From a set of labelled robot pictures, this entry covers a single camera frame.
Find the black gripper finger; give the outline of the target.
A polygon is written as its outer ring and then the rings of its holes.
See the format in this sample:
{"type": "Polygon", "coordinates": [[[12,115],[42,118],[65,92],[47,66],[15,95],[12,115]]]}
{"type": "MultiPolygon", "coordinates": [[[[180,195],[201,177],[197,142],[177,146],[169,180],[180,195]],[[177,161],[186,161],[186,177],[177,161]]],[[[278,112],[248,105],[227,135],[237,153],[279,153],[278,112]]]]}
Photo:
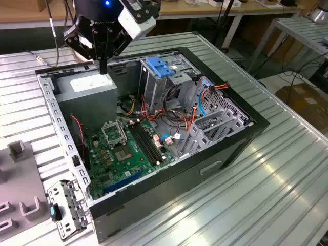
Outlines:
{"type": "Polygon", "coordinates": [[[123,28],[114,30],[107,28],[104,59],[102,61],[102,73],[107,74],[107,61],[112,57],[119,56],[131,42],[131,37],[123,28]]]}
{"type": "Polygon", "coordinates": [[[92,30],[91,43],[85,37],[83,37],[75,25],[71,26],[67,31],[63,33],[65,44],[77,52],[80,56],[87,60],[93,60],[93,63],[97,66],[99,74],[103,74],[103,52],[99,46],[97,39],[97,30],[92,30]]]}

